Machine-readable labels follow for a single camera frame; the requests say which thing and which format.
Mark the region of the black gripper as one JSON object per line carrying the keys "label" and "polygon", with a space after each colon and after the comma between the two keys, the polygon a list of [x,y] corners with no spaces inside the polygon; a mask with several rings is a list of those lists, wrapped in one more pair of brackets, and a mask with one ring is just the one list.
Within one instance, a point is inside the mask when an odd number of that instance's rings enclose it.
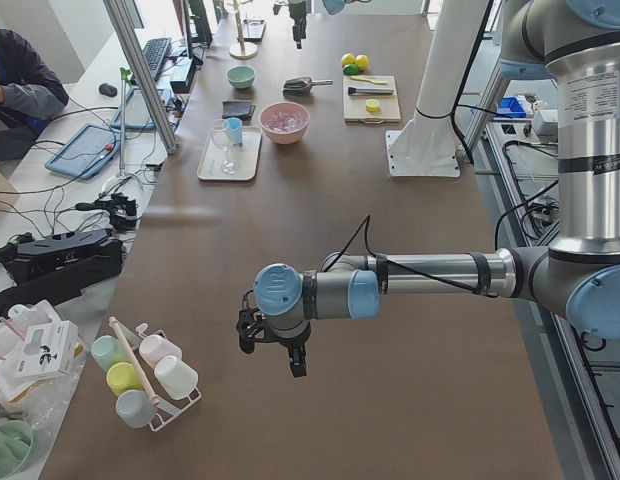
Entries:
{"label": "black gripper", "polygon": [[279,343],[288,349],[289,368],[294,378],[307,375],[305,344],[310,338],[310,323],[295,327],[292,332],[276,330],[268,323],[264,326],[265,343]]}
{"label": "black gripper", "polygon": [[278,15],[283,7],[289,10],[290,18],[293,20],[292,34],[296,48],[302,48],[302,41],[306,39],[308,2],[306,0],[275,1],[273,4],[273,14]]}

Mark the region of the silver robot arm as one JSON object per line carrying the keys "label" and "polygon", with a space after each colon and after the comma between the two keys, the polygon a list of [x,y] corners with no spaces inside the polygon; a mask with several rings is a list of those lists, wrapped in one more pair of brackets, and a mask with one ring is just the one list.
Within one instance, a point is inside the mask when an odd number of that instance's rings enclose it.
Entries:
{"label": "silver robot arm", "polygon": [[508,1],[502,25],[502,74],[557,83],[558,235],[491,254],[341,251],[319,270],[267,266],[236,325],[244,352],[281,344],[301,377],[313,321],[374,316],[394,293],[522,298],[620,338],[620,1]]}
{"label": "silver robot arm", "polygon": [[[351,4],[351,0],[322,0],[321,4],[329,15],[340,13],[346,5]],[[310,1],[289,0],[275,1],[273,3],[273,14],[278,15],[282,8],[287,8],[292,24],[292,36],[298,50],[302,49],[302,41],[306,39],[307,15],[310,12]]]}

